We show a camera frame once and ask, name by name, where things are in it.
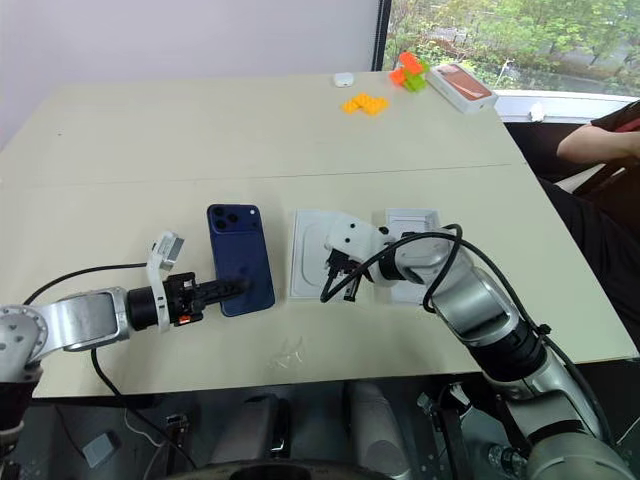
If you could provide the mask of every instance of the person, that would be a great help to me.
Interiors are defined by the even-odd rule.
[[[579,127],[557,155],[626,167],[584,196],[540,183],[640,349],[640,101]]]

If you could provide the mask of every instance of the black cable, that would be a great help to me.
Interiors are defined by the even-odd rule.
[[[511,283],[509,283],[509,280],[507,280],[507,277],[502,273],[500,268],[498,268],[498,266],[495,263],[493,263],[493,261],[482,250],[480,250],[478,247],[468,242],[467,240],[464,240],[462,238],[457,238],[456,235],[452,235],[450,233],[444,233],[444,232],[416,233],[414,235],[401,238],[397,242],[387,246],[386,248],[379,251],[378,253],[373,255],[371,258],[369,258],[368,260],[360,264],[351,273],[346,275],[340,282],[338,282],[338,284],[334,288],[329,290],[326,293],[326,295],[321,295],[320,301],[322,303],[328,302],[340,290],[342,290],[346,285],[348,285],[355,277],[357,277],[358,275],[362,275],[371,265],[378,262],[385,255],[395,252],[398,248],[400,248],[403,245],[406,245],[407,243],[415,242],[416,240],[420,240],[423,238],[444,238],[452,242],[459,243],[461,246],[472,251],[478,258],[480,258],[491,269],[491,271],[495,274],[496,277],[498,277],[498,280],[500,280],[500,283],[502,283],[505,290],[511,297],[511,300],[513,301],[514,305],[520,312],[520,315],[522,316],[522,318],[531,326],[531,328],[535,330],[535,332],[540,336],[542,341],[551,350],[553,350],[555,354],[558,355],[558,357],[560,357],[560,359],[565,363],[567,371],[569,372],[571,377],[573,377],[576,383],[580,386],[584,394],[587,396],[589,403],[593,408],[594,413],[598,417],[598,420],[600,421],[600,425],[602,427],[602,437],[605,443],[607,443],[608,445],[613,445],[614,440],[613,440],[613,435],[611,433],[611,427],[609,425],[609,421],[607,420],[607,416],[604,413],[604,409],[602,408],[602,405],[598,401],[598,398],[596,397],[595,392],[591,388],[591,385],[589,385],[587,380],[584,378],[580,370],[578,370],[578,367],[576,367],[576,365],[569,358],[569,356],[553,340],[551,340],[548,337],[547,335],[549,331],[548,327],[545,326],[545,328],[540,328],[533,321],[533,319],[529,315],[529,312],[527,312],[522,301],[518,297],[518,294],[516,293],[514,288],[511,286]]]
[[[116,399],[122,404],[122,406],[126,408],[129,412],[131,412],[131,414],[134,417],[136,417],[138,420],[140,420],[142,423],[144,423],[149,428],[155,430],[158,434],[160,434],[162,438],[164,438],[169,443],[169,445],[175,448],[175,450],[180,455],[182,455],[185,458],[185,460],[189,462],[189,464],[195,470],[197,467],[193,459],[189,456],[187,452],[185,452],[182,449],[182,447],[180,447],[174,440],[171,439],[169,435],[167,435],[167,432],[165,432],[164,430],[156,426],[156,424],[154,424],[151,420],[149,420],[147,417],[145,417],[140,412],[138,412],[138,410],[127,405],[127,401],[124,395],[120,393],[120,390],[118,390],[118,388],[113,384],[113,382],[109,379],[109,377],[107,377],[107,375],[102,371],[102,368],[98,363],[98,353],[95,348],[91,349],[91,363],[93,364],[93,369],[96,371],[96,374],[98,375],[98,377],[100,377],[100,380],[102,380],[104,384],[109,388],[109,390],[111,390],[111,392],[115,395]]]
[[[64,431],[64,434],[66,435],[67,440],[69,440],[69,443],[71,444],[73,449],[76,451],[76,453],[80,455],[83,459],[85,459],[84,453],[82,453],[82,450],[80,449],[80,447],[78,447],[78,444],[75,442],[75,440],[71,436],[71,432],[67,427],[67,422],[65,422],[64,415],[62,415],[60,408],[58,408],[57,405],[54,405],[53,409],[56,411],[56,413],[58,414],[58,417],[60,418],[60,424],[62,425],[62,430]]]
[[[38,290],[29,295],[23,303],[23,305],[31,305],[31,303],[39,297],[45,290],[50,289],[54,285],[57,285],[60,282],[64,282],[65,280],[69,280],[70,278],[77,277],[79,275],[84,275],[85,273],[93,273],[93,272],[102,272],[103,270],[121,270],[125,268],[141,268],[146,267],[146,263],[124,263],[122,265],[103,265],[101,267],[91,267],[85,268],[83,270],[78,270],[76,272],[67,273],[66,275],[62,275],[61,277],[56,278],[55,280],[51,280],[46,285],[43,285]]]
[[[447,230],[455,230],[456,231],[456,239],[453,241],[453,245],[451,246],[451,252],[447,256],[447,260],[444,262],[444,265],[438,272],[436,278],[431,282],[431,285],[427,289],[427,293],[424,294],[424,298],[422,299],[422,308],[424,308],[429,313],[436,313],[436,310],[429,305],[431,301],[431,297],[436,293],[436,290],[444,280],[444,277],[447,276],[449,270],[451,270],[451,265],[455,261],[458,256],[458,251],[460,250],[460,240],[462,240],[462,227],[457,223],[452,223],[451,225],[447,225],[444,228]]]

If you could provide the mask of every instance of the floor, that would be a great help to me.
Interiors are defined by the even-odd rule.
[[[631,373],[638,372],[633,363]],[[606,370],[611,377],[611,368]],[[381,379],[376,383],[389,400],[406,442],[407,452],[414,471],[414,478],[424,480],[446,480],[451,478],[442,437],[416,436],[433,432],[429,418],[416,405],[421,391],[434,391],[435,380],[426,377]],[[620,397],[621,383],[614,382],[617,389],[609,388]],[[226,421],[248,398],[265,393],[276,394],[290,401],[292,407],[292,458],[324,459],[353,462],[349,438],[344,429],[343,382],[323,382],[264,388],[243,388],[215,391],[167,394],[155,397],[153,406],[145,408],[144,414],[158,425],[164,425],[167,415],[185,413],[190,420],[187,450],[199,466],[205,465],[224,429]],[[610,398],[602,398],[607,408]],[[115,453],[102,465],[90,469],[84,458],[78,455],[66,437],[60,418],[54,408],[47,404],[33,405],[25,419],[25,430],[12,459],[23,466],[22,479],[141,479],[155,452],[144,437],[129,431],[123,421],[123,410],[113,407],[59,405],[70,436],[80,447],[103,433],[109,433],[119,444]],[[624,418],[616,412],[611,418],[614,434],[618,438],[630,422],[627,417],[637,415],[637,407],[627,412]],[[135,428],[148,431],[144,425],[129,416]],[[504,433],[494,420],[481,412],[474,412],[463,421],[463,432],[470,457],[474,463],[475,478],[507,478],[489,467],[486,448],[500,442]],[[623,442],[620,453],[637,475],[640,475],[640,428],[634,430]],[[160,478],[152,471],[148,478]]]

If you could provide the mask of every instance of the white wall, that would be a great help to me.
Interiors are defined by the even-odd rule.
[[[0,0],[0,147],[63,83],[364,71],[378,0]]]

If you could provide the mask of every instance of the person's arm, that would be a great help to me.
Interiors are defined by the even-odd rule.
[[[591,124],[583,125],[560,142],[557,154],[574,163],[640,158],[640,132],[608,132]]]

